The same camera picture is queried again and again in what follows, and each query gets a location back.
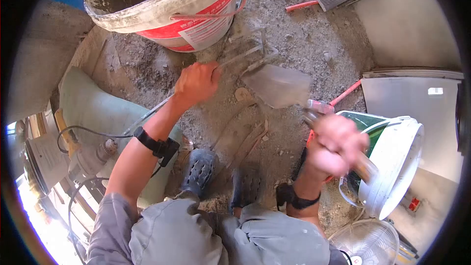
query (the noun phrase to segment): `trowel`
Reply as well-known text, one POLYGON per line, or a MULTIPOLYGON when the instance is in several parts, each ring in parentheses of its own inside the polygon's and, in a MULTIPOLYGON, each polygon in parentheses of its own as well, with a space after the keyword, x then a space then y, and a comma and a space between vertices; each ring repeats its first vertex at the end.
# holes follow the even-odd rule
MULTIPOLYGON (((313 129, 319 115, 316 102, 309 99, 311 77, 296 70, 267 64, 262 68, 245 73, 241 79, 270 107, 285 108, 294 104, 303 107, 302 120, 313 129)), ((378 174, 378 168, 362 153, 354 168, 358 176, 369 184, 378 174)))
POLYGON ((274 109, 293 104, 305 106, 309 98, 311 76, 296 70, 266 64, 242 75, 244 83, 274 109))

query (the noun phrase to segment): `hand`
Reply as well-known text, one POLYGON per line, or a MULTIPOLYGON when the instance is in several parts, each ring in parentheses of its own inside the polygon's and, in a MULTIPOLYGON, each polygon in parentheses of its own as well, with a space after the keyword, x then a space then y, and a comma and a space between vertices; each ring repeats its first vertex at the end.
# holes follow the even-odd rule
POLYGON ((195 104, 207 100, 218 89, 221 72, 216 61, 207 64, 195 62, 181 71, 175 84, 175 97, 191 108, 195 104))
POLYGON ((321 181, 347 174, 370 144, 368 134, 360 133, 355 122, 338 115, 320 118, 313 130, 304 169, 321 181))

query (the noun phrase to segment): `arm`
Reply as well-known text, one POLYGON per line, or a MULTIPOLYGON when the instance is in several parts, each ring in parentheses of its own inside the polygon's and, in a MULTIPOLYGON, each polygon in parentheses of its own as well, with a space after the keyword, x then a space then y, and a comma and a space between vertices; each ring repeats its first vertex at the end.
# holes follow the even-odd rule
MULTIPOLYGON (((322 117, 313 130, 316 136, 308 145, 306 163, 293 184, 299 198, 310 200, 319 197, 324 180, 330 174, 347 174, 369 145, 368 134, 358 132, 355 123, 342 116, 322 117)), ((286 207, 288 216, 313 223, 325 236, 318 212, 319 202, 302 210, 291 205, 286 207)))
MULTIPOLYGON (((154 140, 165 141, 181 115, 193 105, 211 97, 221 76, 218 63, 195 63, 181 72, 175 94, 147 121, 143 128, 154 140)), ((126 145, 111 172, 105 194, 119 193, 137 212, 137 200, 156 166, 158 158, 137 138, 126 145)))

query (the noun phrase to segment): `person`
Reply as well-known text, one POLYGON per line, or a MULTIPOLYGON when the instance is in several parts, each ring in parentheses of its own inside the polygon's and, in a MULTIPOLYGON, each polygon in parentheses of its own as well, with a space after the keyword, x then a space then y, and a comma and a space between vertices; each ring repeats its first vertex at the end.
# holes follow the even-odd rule
MULTIPOLYGON (((173 97, 143 126, 150 138, 166 141, 186 110, 216 92, 221 76, 217 67, 217 62, 195 63, 182 70, 173 97)), ((292 185, 300 200, 297 205, 288 203, 286 214, 255 203, 260 176, 254 166, 241 166, 234 173, 232 215, 198 210, 199 197, 217 162, 209 151, 194 150, 181 193, 138 215, 138 196, 158 158, 132 138, 115 164, 99 205, 88 264, 348 264, 325 237, 318 198, 329 175, 349 171, 368 147, 368 136, 337 115, 319 119, 314 131, 304 167, 292 185), (307 206, 300 208, 299 202, 307 206)))

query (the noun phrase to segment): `leg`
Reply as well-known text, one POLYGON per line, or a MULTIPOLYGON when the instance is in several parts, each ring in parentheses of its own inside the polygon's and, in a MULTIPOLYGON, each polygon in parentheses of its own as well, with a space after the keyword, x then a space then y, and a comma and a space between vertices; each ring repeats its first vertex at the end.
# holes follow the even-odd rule
POLYGON ((230 263, 327 265, 329 243, 314 224, 254 203, 245 205, 256 198, 256 189, 250 193, 247 188, 255 186, 257 176, 253 168, 235 172, 234 193, 238 194, 233 195, 231 207, 234 211, 243 207, 240 219, 219 217, 216 233, 228 250, 230 263))
POLYGON ((199 199, 169 199, 145 209, 131 232, 134 265, 226 265, 221 238, 198 210, 199 199))
POLYGON ((198 210, 204 186, 210 180, 217 156, 206 150, 190 153, 182 192, 175 198, 145 209, 131 232, 134 265, 227 265, 227 251, 213 233, 209 215, 198 210))

